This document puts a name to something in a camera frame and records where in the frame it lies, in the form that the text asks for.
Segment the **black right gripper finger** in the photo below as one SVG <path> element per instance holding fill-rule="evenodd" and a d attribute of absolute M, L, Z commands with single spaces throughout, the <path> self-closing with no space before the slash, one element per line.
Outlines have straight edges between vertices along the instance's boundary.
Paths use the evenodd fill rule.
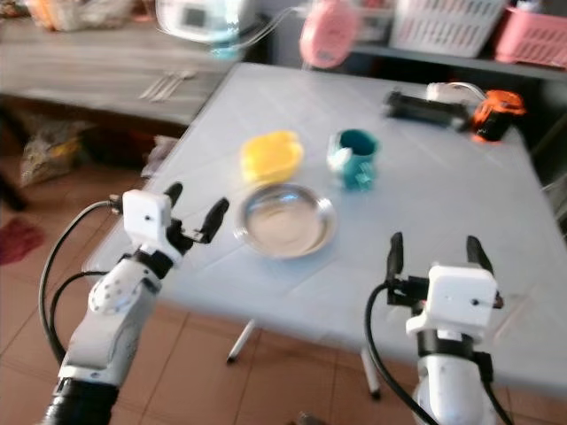
<path fill-rule="evenodd" d="M 394 284 L 400 279 L 404 268 L 404 240 L 402 232 L 394 232 L 390 238 L 390 248 L 386 255 L 385 283 Z"/>
<path fill-rule="evenodd" d="M 485 248 L 483 248 L 482 243 L 479 242 L 477 237 L 467 236 L 465 250 L 467 262 L 482 268 L 482 270 L 485 270 L 486 272 L 491 274 L 494 273 L 493 263 L 491 263 L 491 260 L 487 258 Z"/>

